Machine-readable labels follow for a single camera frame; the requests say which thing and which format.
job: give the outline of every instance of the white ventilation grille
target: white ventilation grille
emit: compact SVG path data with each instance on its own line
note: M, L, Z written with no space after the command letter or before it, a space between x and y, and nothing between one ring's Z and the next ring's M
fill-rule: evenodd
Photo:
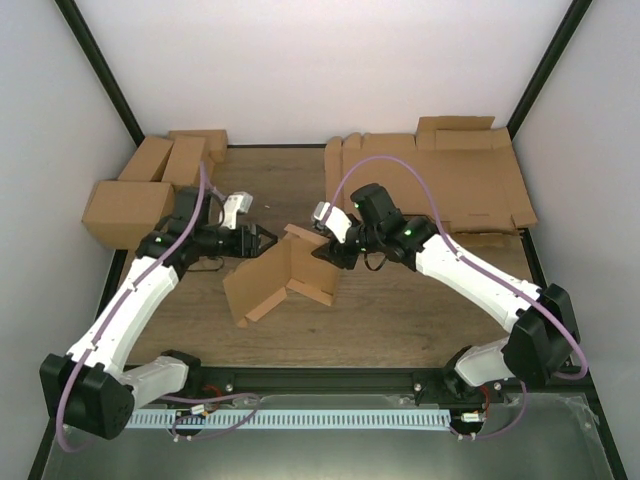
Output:
M218 410L203 419L187 419L178 428L224 429L238 423L248 410ZM176 410L138 410L127 428L166 429ZM244 430L448 430L448 410L260 410Z

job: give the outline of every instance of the cardboard box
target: cardboard box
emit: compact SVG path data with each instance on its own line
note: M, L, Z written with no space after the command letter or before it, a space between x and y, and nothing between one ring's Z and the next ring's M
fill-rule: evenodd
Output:
M332 305L340 270L311 256L327 242L295 225L258 258L242 262L223 280L224 291L236 325L257 322L287 298L287 288L325 305Z
M226 130L172 130L167 135L171 140L179 136L204 137L207 139L209 156L215 163L224 162L229 141Z
M146 137L118 177L121 182L159 182L167 167L173 140Z
M169 183L98 182L82 223L104 246L134 250L153 227L173 211Z
M211 180L213 161L209 158L207 139L179 136L173 143L162 181L177 188L197 187L200 185L200 162L205 163L207 175Z
M506 128L491 130L493 117L422 117L415 135L354 133L325 148L325 189L330 201L343 176L359 161L391 155L411 165L430 188L449 232L515 233L537 222ZM336 205L355 213L349 196L379 183L405 215L433 210L403 166L376 159L356 170Z

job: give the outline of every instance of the wooden table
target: wooden table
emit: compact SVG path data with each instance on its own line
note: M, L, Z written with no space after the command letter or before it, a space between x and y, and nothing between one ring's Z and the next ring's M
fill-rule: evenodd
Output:
M253 194L251 212L242 221L282 236L288 223L309 227L314 207L324 199L323 150L232 148L226 163L216 165L214 180L223 192ZM503 236L499 244L470 250L530 279L518 237ZM222 279L238 263L227 259L220 272L186 274L150 320L129 363L176 349L212 366L441 367L465 345L506 335L443 284L401 265L387 263L370 272L361 262L342 273L334 306L290 292L258 323L241 329L222 288Z

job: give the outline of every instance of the purple cable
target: purple cable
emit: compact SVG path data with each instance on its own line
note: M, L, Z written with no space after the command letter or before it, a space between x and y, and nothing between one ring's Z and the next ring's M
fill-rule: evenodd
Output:
M558 377L558 378L563 378L565 380L580 380L581 378L583 378L587 374L587 371L589 370L589 364L587 362L587 358L584 355L584 352L580 348L580 345L578 345L578 342L576 342L576 340L573 338L571 333L569 333L569 331L565 328L565 326L562 325L560 320L558 320L540 302L538 302L535 299L531 298L526 293L518 290L517 288L515 288L514 286L512 286L508 282L504 281L500 277L498 277L498 276L494 275L493 273L485 270L480 265L477 265L476 263L474 263L473 261L469 260L468 258L466 258L464 255L462 255L459 252L459 250L456 248L456 246L451 242L451 239L449 238L449 235L447 234L447 232L445 232L444 227L442 226L442 221L440 220L440 213L438 212L438 208L436 207L436 202L434 201L433 196L431 195L431 190L429 190L429 187L424 182L422 177L420 177L418 172L416 172L415 169L411 165L409 165L407 162L405 162L404 160L401 160L401 159L396 158L396 157L392 157L390 155L375 155L375 156L372 156L372 157L367 157L365 159L362 159L358 163L356 163L346 173L346 175L344 176L344 178L342 179L342 181L338 185L338 188L336 189L336 192L333 194L333 198L331 199L331 204L330 204L329 208L327 209L326 213L324 214L324 217L322 217L322 220L320 222L321 225L324 225L324 223L329 218L329 214L332 211L334 205L336 204L336 200L338 199L338 195L340 195L340 192L344 188L344 185L347 182L347 180L349 179L349 177L353 174L353 172L355 172L362 165L364 165L365 163L368 163L368 162L370 162L372 160L389 160L391 162L398 163L398 164L402 165L404 168L406 168L407 170L409 170L409 172L411 172L413 174L413 176L416 178L416 180L418 180L418 183L422 187L422 190L424 191L425 195L427 196L427 199L429 200L429 203L431 204L431 209L433 210L433 217L434 217L434 219L436 221L436 226L438 227L438 232L440 233L440 236L442 237L444 243L447 245L449 250L451 250L451 253L456 255L458 257L458 259L460 259L460 261L464 262L469 267L473 268L477 272L480 272L485 277L493 280L498 285L506 288L507 290L509 290L514 295L522 298L525 302L527 302L529 305L531 305L533 308L535 308L538 312L540 312L547 320L549 320L549 322L551 322L551 324L555 328L558 329L558 331L562 334L562 336L565 338L565 340L567 340L567 343L571 346L571 348L573 349L573 351L576 353L576 355L578 356L578 358L580 360L580 371L578 373L575 373L575 374L555 373L555 376Z
M189 220L187 227L185 228L184 232L182 232L182 234L178 237L176 242L171 247L169 247L167 251L160 256L160 258L158 258L155 262L153 262L151 266L149 266L149 268L147 268L144 272L142 272L140 276L132 282L132 285L134 287L137 287L138 285L140 285L142 280L144 280L158 265L162 265L165 259L169 257L169 255L171 255L173 252L175 252L176 249L182 244L182 242L184 242L185 239L191 234L191 230L193 229L198 219L198 216L200 215L200 210L202 209L202 201L204 200L204 191L207 186L208 180L209 179L207 177L207 172L204 167L204 163L201 162L200 163L200 186L198 189L198 198L196 200L195 208L193 209L193 215L191 216L191 219ZM109 312L107 313L107 316L104 319L104 322L102 322L102 324L96 331L96 334L91 339L91 343L93 345L95 345L102 338L102 335L104 334L106 329L109 327L109 324L115 317L116 313L118 312L122 304L125 302L125 300L129 297L129 295L132 292L133 290L125 290L123 294L118 298L118 300L116 300L115 304L113 305L113 308L109 310ZM73 370L71 371L71 374L67 379L67 383L65 383L64 388L62 389L62 394L60 395L60 402L58 403L58 408L56 410L56 438L62 450L64 450L67 453L75 453L75 452L82 451L90 444L90 442L86 442L83 445L80 445L78 447L73 447L71 444L69 444L64 434L64 412L67 408L67 403L69 402L69 396L71 395L71 390L73 388L73 385L78 379L78 375L80 375L80 370L82 369L84 363L87 361L87 358L89 357L91 352L92 352L92 349L88 348L82 354L82 356L78 359L78 362L76 363L76 365L73 367Z
M254 400L257 401L256 403L256 408L254 408L249 414L247 414L246 417L244 417L242 420L240 420L238 423L231 425L229 428L226 428L222 431L219 432L214 432L214 433L209 433L209 434L199 434L197 436L191 437L191 440L207 440L210 438L215 438L215 437L221 437L222 435L226 435L227 433L231 433L235 430L237 430L238 428L240 428L242 425L244 425L245 423L247 423L249 420L251 420L253 417L256 416L256 414L258 413L258 408L260 406L260 397L258 395L256 395L255 393L235 393L233 395L225 395L224 397L214 397L214 398L182 398L182 397L174 397L173 395L165 395L163 397L160 397L161 400L168 400L168 401L172 401L172 402L178 402L178 403L186 403L186 404L190 404L190 405L199 405L201 403L220 403L220 402L224 402L227 400L235 400L238 398L253 398ZM178 432L176 432L176 427L181 423L186 421L187 419L190 418L200 418L198 415L187 415L184 417L179 417L176 418L176 420L173 422L173 425L171 425L171 433L173 433L174 437L179 437L180 434Z
M527 386L524 384L524 382L520 382L520 385L522 386L522 408L520 408L520 411L518 412L518 416L514 418L513 422L511 422L506 427L501 428L500 430L497 430L495 432L487 433L486 435L478 435L476 437L472 437L471 435L462 435L461 433L458 433L456 429L453 427L449 427L449 430L451 431L451 433L457 435L458 437L469 438L470 440L474 440L474 441L489 440L490 438L499 437L500 435L507 433L509 430L515 427L520 420L522 420L522 417L524 416L524 412L527 409L527 401L528 401Z

